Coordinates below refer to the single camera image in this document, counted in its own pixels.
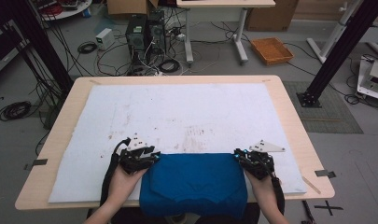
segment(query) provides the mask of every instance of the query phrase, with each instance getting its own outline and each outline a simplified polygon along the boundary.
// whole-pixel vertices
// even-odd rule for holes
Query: robotic hand
[[[273,176],[273,157],[267,152],[247,151],[236,148],[234,150],[235,159],[240,165],[258,180],[267,175]]]
[[[277,200],[279,211],[284,214],[285,212],[285,196],[279,178],[275,175],[273,164],[273,157],[267,152],[270,151],[285,151],[282,147],[277,147],[273,144],[261,140],[256,145],[247,149],[241,150],[236,148],[234,150],[234,158],[238,160],[239,164],[252,174],[258,180],[262,180],[269,175],[273,184],[273,192]]]
[[[119,147],[124,144],[124,148],[120,155]],[[102,194],[100,205],[104,204],[109,192],[110,181],[118,165],[129,175],[137,171],[149,168],[151,165],[160,160],[160,152],[154,152],[154,146],[148,147],[147,144],[140,140],[135,134],[133,139],[127,138],[116,145],[113,151],[109,167],[107,168],[104,183],[102,184]]]

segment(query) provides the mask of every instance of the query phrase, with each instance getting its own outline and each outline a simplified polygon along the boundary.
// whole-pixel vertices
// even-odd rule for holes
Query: carpet
[[[308,133],[363,133],[342,97],[327,86],[319,97],[321,108],[301,107],[296,92],[305,92],[310,82],[284,82],[305,131]]]

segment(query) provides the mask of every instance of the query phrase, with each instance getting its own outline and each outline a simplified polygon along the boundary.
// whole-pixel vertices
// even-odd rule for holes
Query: wooden table
[[[186,61],[189,65],[194,62],[191,50],[190,42],[190,28],[189,23],[196,21],[230,21],[229,15],[234,15],[235,9],[240,9],[239,16],[234,18],[234,21],[239,22],[237,33],[233,35],[232,41],[238,50],[240,55],[240,63],[246,63],[248,61],[244,47],[241,42],[242,32],[244,30],[246,12],[249,7],[274,7],[275,2],[273,0],[208,0],[208,1],[182,1],[177,0],[177,5],[182,8],[186,8],[186,38],[185,38],[185,51]]]
[[[40,152],[40,160],[47,164],[36,165],[26,180],[16,201],[19,210],[97,207],[98,203],[49,203],[59,165],[78,118],[94,85],[154,85],[201,83],[264,83],[273,101],[276,113],[286,133],[288,143],[307,184],[305,194],[287,195],[287,200],[326,199],[334,196],[334,189],[326,176],[318,177],[315,171],[324,170],[315,149],[304,130],[282,81],[277,76],[192,76],[192,77],[81,77],[70,91],[49,137]],[[126,206],[137,206],[128,201]]]

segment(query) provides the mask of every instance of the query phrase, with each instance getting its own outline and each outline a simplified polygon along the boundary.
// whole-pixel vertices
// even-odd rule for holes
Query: blue cloth
[[[142,177],[140,207],[148,216],[195,213],[240,219],[245,177],[232,154],[161,154]]]

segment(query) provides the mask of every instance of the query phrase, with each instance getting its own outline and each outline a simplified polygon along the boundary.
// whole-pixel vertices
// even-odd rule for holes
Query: white paper sheet
[[[264,84],[94,86],[49,201],[98,202],[116,144],[135,133],[162,153],[233,153],[263,139],[284,193],[305,185]],[[140,183],[130,199],[138,199]]]

